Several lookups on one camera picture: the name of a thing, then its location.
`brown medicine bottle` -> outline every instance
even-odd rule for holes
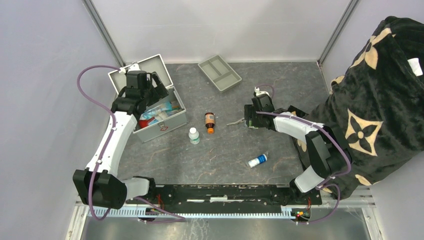
[[[208,134],[214,133],[214,127],[215,127],[215,115],[212,112],[207,112],[204,115],[204,123],[207,128]]]

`white tag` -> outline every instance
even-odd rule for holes
[[[156,85],[155,80],[151,79],[151,84],[153,85],[154,88],[156,88],[158,85]]]
[[[417,57],[409,59],[408,63],[411,66],[412,71],[415,74],[415,76],[418,77],[418,76],[423,75],[423,70],[421,69],[421,66],[420,66],[420,60]]]

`white pill bottle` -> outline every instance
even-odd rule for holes
[[[191,144],[196,145],[200,142],[199,132],[196,130],[195,127],[190,128],[190,132],[188,133],[188,137],[190,138]]]

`marble-patterned floor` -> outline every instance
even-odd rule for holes
[[[288,135],[243,124],[226,126],[243,117],[254,86],[275,86],[275,108],[293,105],[309,112],[328,93],[315,62],[230,63],[242,77],[239,85],[220,93],[197,64],[167,64],[169,75],[187,109],[189,123],[142,143],[130,136],[119,164],[118,178],[152,177],[157,184],[288,184],[302,173]],[[207,134],[204,115],[216,116],[214,134]],[[188,133],[198,129],[200,143]],[[247,161],[268,151],[268,161],[249,168]]]

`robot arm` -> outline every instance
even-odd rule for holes
[[[125,200],[148,193],[150,181],[147,178],[133,177],[120,181],[115,176],[118,174],[119,162],[127,140],[141,114],[145,112],[146,107],[166,96],[168,96],[168,90],[155,72],[141,71],[138,64],[129,67],[126,73],[126,87],[120,91],[112,103],[111,111],[115,117],[115,127],[113,127],[114,120],[110,117],[104,136],[91,161],[84,170],[76,170],[73,174],[73,182],[82,203],[88,204],[90,179],[97,164],[92,187],[94,206],[120,209]],[[99,159],[108,138],[110,139],[103,157]]]
[[[267,128],[306,143],[310,165],[306,170],[290,182],[295,195],[307,193],[330,176],[346,169],[347,164],[341,153],[332,142],[314,126],[324,129],[342,148],[352,162],[349,145],[344,138],[339,126],[335,124],[311,122],[296,117],[286,109],[275,109],[272,99],[265,91],[255,88],[254,97],[250,105],[244,106],[244,119],[246,125],[252,128]]]

